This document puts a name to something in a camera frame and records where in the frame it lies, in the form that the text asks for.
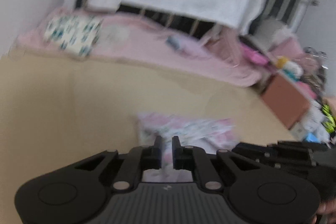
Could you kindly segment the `pink floral garment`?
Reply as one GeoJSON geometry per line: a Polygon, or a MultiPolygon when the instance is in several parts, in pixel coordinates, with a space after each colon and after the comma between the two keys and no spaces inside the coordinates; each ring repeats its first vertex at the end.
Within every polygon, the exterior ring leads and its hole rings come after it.
{"type": "Polygon", "coordinates": [[[231,150],[240,142],[230,119],[194,119],[179,115],[159,113],[137,114],[139,145],[154,144],[157,136],[162,137],[162,167],[146,170],[143,182],[191,182],[192,173],[173,168],[172,138],[179,137],[182,146],[201,147],[215,154],[224,148],[231,150]]]}

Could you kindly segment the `blue plastic bag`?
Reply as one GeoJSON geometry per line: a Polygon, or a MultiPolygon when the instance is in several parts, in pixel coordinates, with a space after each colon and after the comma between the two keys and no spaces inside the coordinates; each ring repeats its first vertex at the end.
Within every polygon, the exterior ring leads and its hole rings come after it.
{"type": "Polygon", "coordinates": [[[330,139],[330,135],[318,135],[315,136],[313,133],[308,133],[306,137],[304,138],[304,141],[310,142],[310,143],[327,143],[330,139]]]}

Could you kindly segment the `neon yellow green item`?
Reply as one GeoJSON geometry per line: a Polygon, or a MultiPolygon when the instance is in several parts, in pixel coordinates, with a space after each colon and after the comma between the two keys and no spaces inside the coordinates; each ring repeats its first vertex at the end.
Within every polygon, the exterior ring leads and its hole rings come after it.
{"type": "Polygon", "coordinates": [[[323,104],[321,109],[325,119],[323,120],[322,124],[328,133],[333,133],[335,131],[335,119],[331,115],[331,110],[328,104],[323,104]]]}

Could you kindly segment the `white printed carton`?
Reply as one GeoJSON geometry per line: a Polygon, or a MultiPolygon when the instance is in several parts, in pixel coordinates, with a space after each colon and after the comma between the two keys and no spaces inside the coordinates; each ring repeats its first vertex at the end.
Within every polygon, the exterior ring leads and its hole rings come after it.
{"type": "Polygon", "coordinates": [[[311,107],[300,121],[290,129],[291,135],[295,140],[302,140],[308,133],[313,133],[323,121],[324,115],[321,110],[316,107],[311,107]]]}

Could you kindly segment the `terracotta cardboard box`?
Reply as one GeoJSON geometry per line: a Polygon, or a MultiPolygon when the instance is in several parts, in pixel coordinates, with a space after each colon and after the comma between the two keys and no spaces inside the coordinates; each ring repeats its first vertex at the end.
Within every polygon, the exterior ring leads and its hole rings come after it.
{"type": "Polygon", "coordinates": [[[287,129],[291,129],[310,108],[310,100],[297,84],[279,73],[272,77],[261,98],[287,129]]]}

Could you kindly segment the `yellow white plush toy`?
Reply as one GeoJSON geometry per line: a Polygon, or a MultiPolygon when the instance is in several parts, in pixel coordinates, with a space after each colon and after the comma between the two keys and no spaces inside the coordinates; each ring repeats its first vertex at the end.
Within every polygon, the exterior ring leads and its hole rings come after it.
{"type": "Polygon", "coordinates": [[[302,67],[285,56],[277,57],[276,67],[294,80],[299,80],[303,75],[302,67]]]}

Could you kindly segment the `lilac folded cloth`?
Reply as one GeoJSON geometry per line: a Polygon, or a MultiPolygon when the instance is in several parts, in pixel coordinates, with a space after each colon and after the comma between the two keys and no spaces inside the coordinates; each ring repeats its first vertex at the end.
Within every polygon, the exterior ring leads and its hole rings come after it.
{"type": "Polygon", "coordinates": [[[209,53],[194,39],[179,35],[169,36],[165,44],[182,56],[190,58],[207,59],[209,53]]]}

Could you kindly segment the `magenta flat box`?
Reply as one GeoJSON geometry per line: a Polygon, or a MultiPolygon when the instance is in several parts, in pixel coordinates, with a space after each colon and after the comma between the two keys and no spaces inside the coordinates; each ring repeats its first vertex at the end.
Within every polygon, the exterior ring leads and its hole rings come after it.
{"type": "Polygon", "coordinates": [[[241,48],[243,50],[244,58],[249,62],[259,66],[265,66],[269,63],[268,57],[264,56],[259,51],[255,51],[245,44],[242,44],[241,48]]]}

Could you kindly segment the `pink fleece blanket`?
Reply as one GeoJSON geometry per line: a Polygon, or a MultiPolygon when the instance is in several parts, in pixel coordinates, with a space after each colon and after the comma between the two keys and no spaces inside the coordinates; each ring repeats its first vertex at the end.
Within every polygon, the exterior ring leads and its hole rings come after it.
{"type": "Polygon", "coordinates": [[[198,39],[163,27],[150,19],[124,12],[94,15],[81,10],[69,11],[60,8],[47,16],[37,28],[20,35],[17,43],[21,47],[39,52],[63,53],[77,57],[61,51],[43,38],[47,23],[58,15],[90,15],[102,19],[98,41],[87,57],[134,61],[155,67],[165,67],[241,87],[252,86],[261,79],[261,73],[249,61],[244,57],[235,58],[239,55],[238,52],[228,51],[227,57],[217,57],[202,46],[198,39]],[[179,55],[165,44],[166,39],[171,35],[196,40],[209,53],[209,58],[199,59],[179,55]]]}

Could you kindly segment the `white stacked boxes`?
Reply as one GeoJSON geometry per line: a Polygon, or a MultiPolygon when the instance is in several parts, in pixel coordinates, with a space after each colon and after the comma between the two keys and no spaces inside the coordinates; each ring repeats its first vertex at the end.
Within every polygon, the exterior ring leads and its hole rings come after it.
{"type": "Polygon", "coordinates": [[[285,23],[274,17],[270,17],[261,21],[254,36],[272,44],[280,44],[286,39],[293,37],[294,34],[285,23]]]}

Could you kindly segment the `metal bed frame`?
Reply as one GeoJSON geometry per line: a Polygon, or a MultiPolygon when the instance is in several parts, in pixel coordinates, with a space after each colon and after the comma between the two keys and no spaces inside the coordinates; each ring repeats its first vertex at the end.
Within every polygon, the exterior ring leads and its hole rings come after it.
{"type": "MultiPolygon", "coordinates": [[[[252,34],[256,31],[261,21],[270,17],[282,21],[287,26],[296,23],[296,15],[304,8],[318,5],[317,0],[266,0],[264,8],[260,15],[254,19],[246,33],[252,34]]],[[[132,4],[122,3],[115,11],[99,11],[91,9],[88,6],[88,0],[74,0],[73,4],[76,9],[84,9],[102,14],[111,14],[115,12],[131,12],[140,16],[145,16],[155,22],[165,26],[181,30],[196,38],[202,37],[207,31],[212,28],[225,26],[219,23],[204,21],[201,19],[191,18],[184,15],[175,15],[172,12],[159,11],[152,8],[138,7],[132,4]]]]}

